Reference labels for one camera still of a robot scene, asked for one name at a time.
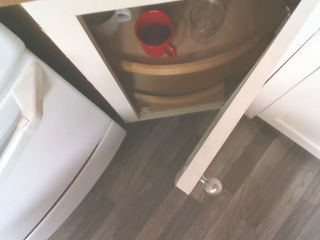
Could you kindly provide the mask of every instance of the clear glass jar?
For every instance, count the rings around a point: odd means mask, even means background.
[[[218,0],[198,0],[191,8],[191,37],[198,43],[214,39],[217,29],[225,19],[225,9]]]

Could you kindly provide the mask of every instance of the white handle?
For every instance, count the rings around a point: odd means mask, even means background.
[[[34,132],[43,115],[43,68],[34,62],[13,90],[22,118],[20,128]]]
[[[43,116],[43,69],[33,63],[16,80],[12,94],[21,109],[21,119],[0,156],[0,188],[15,167]]]
[[[116,14],[119,16],[119,23],[128,21],[132,17],[131,11],[127,8],[117,10]]]

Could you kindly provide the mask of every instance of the glass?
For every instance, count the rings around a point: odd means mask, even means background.
[[[225,19],[224,6],[218,0],[198,0],[191,8],[191,37],[198,43],[208,43]]]
[[[214,177],[205,178],[204,176],[202,176],[199,182],[203,183],[204,190],[211,196],[216,196],[222,191],[221,182]]]

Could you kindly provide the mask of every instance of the white mug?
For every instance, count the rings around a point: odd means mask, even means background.
[[[131,19],[131,11],[127,8],[112,12],[100,12],[83,16],[92,34],[97,37],[111,36],[119,27],[119,23]]]

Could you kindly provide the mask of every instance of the gray floor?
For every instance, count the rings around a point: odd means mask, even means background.
[[[174,179],[216,111],[131,123],[101,178],[50,240],[319,240],[320,162],[259,118],[243,117],[205,172]]]

